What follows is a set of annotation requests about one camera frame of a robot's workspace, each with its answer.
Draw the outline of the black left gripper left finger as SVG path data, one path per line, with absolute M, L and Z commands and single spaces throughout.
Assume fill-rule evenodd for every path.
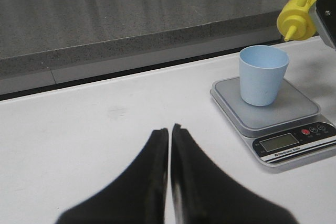
M 168 130 L 154 130 L 119 177 L 57 223 L 164 223 L 168 152 Z

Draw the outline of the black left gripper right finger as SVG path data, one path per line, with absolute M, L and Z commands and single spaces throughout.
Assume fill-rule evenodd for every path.
M 229 177 L 179 124 L 172 131 L 171 185 L 176 223 L 297 222 Z

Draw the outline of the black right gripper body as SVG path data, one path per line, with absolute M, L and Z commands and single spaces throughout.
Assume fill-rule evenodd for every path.
M 323 42 L 335 48 L 335 0 L 316 0 L 310 8 L 310 17 Z

